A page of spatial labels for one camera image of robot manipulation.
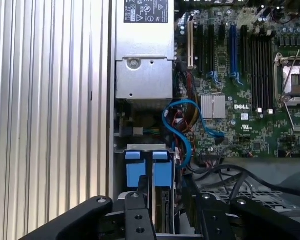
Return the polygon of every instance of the warning label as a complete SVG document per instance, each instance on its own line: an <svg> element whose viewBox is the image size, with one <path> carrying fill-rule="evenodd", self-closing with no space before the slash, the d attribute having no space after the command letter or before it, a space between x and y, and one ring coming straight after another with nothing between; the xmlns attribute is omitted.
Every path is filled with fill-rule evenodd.
<svg viewBox="0 0 300 240"><path fill-rule="evenodd" d="M167 24L169 0L124 0L124 23Z"/></svg>

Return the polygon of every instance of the blue pcie slot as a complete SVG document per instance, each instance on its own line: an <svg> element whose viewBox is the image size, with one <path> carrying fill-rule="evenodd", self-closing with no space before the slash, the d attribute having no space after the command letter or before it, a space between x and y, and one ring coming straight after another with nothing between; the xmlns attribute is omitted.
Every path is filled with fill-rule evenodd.
<svg viewBox="0 0 300 240"><path fill-rule="evenodd" d="M238 70L238 35L237 26L231 25L230 27L230 37L229 37L229 47L230 47L230 78L243 86L244 84L240 81L240 75Z"/></svg>

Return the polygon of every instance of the motherboard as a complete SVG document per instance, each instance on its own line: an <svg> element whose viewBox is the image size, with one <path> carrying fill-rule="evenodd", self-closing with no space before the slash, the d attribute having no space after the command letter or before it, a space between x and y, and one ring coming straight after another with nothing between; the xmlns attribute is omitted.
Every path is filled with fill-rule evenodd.
<svg viewBox="0 0 300 240"><path fill-rule="evenodd" d="M245 153L227 156L300 158L300 16L264 5L193 10L178 22L176 50L193 69L207 127L225 135L216 146L199 121L197 152L238 143Z"/></svg>

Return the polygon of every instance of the aluminum side panel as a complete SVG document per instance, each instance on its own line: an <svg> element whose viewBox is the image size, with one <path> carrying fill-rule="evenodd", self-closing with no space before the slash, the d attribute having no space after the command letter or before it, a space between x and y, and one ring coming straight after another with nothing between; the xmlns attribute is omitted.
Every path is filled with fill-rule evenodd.
<svg viewBox="0 0 300 240"><path fill-rule="evenodd" d="M107 195L107 0L0 0L0 240Z"/></svg>

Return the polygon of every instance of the blue tab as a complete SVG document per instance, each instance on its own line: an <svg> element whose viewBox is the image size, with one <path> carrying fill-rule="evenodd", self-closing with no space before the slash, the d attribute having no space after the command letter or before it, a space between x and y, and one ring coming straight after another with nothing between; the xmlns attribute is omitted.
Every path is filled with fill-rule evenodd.
<svg viewBox="0 0 300 240"><path fill-rule="evenodd" d="M173 169L172 162L154 163L154 185L156 187L170 187L173 184Z"/></svg>
<svg viewBox="0 0 300 240"><path fill-rule="evenodd" d="M125 160L139 160L140 152L139 151L127 151L125 153Z"/></svg>
<svg viewBox="0 0 300 240"><path fill-rule="evenodd" d="M154 151L152 153L153 160L168 160L168 153L166 151Z"/></svg>
<svg viewBox="0 0 300 240"><path fill-rule="evenodd" d="M128 188L137 188L139 178L146 175L146 161L126 165L126 181Z"/></svg>

